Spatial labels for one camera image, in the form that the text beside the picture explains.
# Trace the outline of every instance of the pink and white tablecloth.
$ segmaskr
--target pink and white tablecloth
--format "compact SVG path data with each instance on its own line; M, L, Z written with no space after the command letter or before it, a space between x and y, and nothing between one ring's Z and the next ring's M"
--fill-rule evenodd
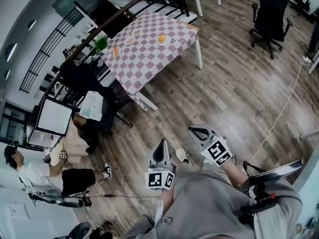
M135 36L136 41L125 45L126 39L136 29L142 30ZM159 46L160 34L170 36L171 42L166 46ZM130 97L144 109L144 104L136 97L136 93L197 38L196 29L187 24L147 11L110 40L102 59ZM114 46L122 50L116 58L113 55Z

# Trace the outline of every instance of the green plant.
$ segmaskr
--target green plant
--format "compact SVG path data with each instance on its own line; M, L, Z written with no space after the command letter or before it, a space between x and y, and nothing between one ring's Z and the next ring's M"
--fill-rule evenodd
M108 46L108 40L106 36L101 37L100 39L96 40L94 43L94 50L95 52L101 52Z

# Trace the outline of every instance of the black shorts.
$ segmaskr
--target black shorts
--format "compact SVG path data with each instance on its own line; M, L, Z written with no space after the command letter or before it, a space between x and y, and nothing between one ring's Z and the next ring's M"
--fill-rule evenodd
M68 169L62 172L62 196L80 193L95 183L92 169Z

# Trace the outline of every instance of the wooden handrail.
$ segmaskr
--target wooden handrail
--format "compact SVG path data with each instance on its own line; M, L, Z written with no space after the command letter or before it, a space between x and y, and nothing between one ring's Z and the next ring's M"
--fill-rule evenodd
M80 52L85 48L86 45L88 45L90 43L90 41L93 40L93 38L95 36L97 36L104 27L106 27L112 20L114 20L116 17L118 17L119 15L125 13L127 10L129 10L130 8L132 8L134 5L136 5L137 3L139 3L142 0L133 0L130 3L128 3L126 6L124 6L123 8L121 8L120 10L118 10L115 14L113 14L111 17L109 17L104 23L102 23L98 28L96 28L72 53L72 55L68 58L71 61L74 60L79 54ZM55 83L58 81L58 79L60 78L60 72L58 72L58 74L55 76L55 78L53 79L53 81L50 83L50 86L46 89L40 103L42 102L42 100L44 99L45 96L49 95L51 89L54 87Z

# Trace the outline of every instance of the ceiling light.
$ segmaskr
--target ceiling light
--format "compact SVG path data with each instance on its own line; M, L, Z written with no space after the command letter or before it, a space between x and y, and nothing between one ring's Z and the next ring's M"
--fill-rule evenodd
M28 24L28 30L30 31L31 28L34 26L34 24L36 23L36 20L31 20Z
M5 79L7 80L9 78L10 70L7 70L4 74Z
M12 57L16 46L17 46L17 43L12 43L6 48L4 52L4 56L7 62L9 62L10 58Z

